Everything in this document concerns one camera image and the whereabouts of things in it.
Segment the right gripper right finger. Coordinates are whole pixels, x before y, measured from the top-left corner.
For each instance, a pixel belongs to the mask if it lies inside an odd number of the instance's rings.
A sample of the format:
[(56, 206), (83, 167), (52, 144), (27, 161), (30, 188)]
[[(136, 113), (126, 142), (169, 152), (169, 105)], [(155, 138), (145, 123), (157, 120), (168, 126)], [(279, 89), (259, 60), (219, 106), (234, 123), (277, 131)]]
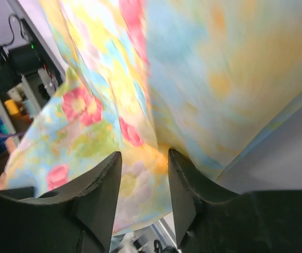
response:
[(302, 190), (237, 194), (206, 178), (174, 149), (168, 168), (182, 252), (302, 252)]

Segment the floral pastel skirt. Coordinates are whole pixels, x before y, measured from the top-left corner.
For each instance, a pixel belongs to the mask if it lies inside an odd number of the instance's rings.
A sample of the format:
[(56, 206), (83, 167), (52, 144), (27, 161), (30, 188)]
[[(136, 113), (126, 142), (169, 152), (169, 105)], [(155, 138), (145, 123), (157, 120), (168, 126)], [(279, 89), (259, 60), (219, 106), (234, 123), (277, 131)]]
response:
[(66, 80), (5, 168), (35, 196), (122, 153), (113, 234), (171, 211), (168, 150), (206, 177), (302, 106), (302, 1), (41, 1)]

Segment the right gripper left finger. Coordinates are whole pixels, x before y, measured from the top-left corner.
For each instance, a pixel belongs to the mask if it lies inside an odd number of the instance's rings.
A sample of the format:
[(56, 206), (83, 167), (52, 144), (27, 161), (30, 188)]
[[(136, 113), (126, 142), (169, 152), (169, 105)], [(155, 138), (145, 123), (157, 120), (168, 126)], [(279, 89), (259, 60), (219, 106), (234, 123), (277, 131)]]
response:
[(108, 252), (122, 157), (38, 198), (32, 187), (0, 191), (0, 252)]

